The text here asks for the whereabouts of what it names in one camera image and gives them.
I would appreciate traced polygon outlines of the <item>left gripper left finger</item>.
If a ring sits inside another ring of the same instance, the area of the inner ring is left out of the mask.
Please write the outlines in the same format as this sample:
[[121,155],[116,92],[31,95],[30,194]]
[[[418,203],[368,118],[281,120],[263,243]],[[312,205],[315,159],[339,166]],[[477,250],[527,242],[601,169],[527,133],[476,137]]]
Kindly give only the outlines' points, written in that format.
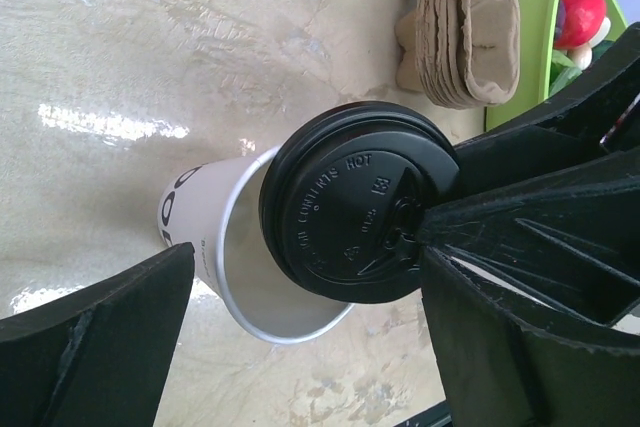
[[2,319],[2,425],[153,425],[194,265],[179,244]]

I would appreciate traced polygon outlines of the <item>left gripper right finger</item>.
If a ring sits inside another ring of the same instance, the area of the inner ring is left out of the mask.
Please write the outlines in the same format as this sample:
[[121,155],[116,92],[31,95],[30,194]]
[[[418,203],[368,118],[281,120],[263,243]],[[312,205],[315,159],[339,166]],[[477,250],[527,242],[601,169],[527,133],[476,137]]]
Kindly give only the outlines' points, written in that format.
[[635,426],[639,28],[569,87],[459,145],[419,231],[444,400],[421,426]]

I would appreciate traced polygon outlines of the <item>white paper coffee cup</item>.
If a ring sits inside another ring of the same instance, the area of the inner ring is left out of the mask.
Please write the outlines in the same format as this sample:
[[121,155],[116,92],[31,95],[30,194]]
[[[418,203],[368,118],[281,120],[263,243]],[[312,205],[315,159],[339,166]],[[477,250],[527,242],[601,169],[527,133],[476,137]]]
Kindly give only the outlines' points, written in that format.
[[286,345],[319,337],[353,307],[295,284],[265,244],[258,200],[277,151],[271,148],[183,172],[161,196],[157,224],[167,245],[192,243],[196,276],[244,330]]

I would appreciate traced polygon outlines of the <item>black plastic cup lid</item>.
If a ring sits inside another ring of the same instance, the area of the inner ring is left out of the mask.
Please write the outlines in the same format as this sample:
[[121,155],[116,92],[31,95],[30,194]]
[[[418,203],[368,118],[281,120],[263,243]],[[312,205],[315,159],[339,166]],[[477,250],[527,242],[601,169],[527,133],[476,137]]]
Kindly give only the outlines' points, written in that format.
[[455,150],[422,114],[362,101],[305,123],[269,165],[259,197],[266,246],[295,284],[381,304],[420,286],[425,212],[459,183]]

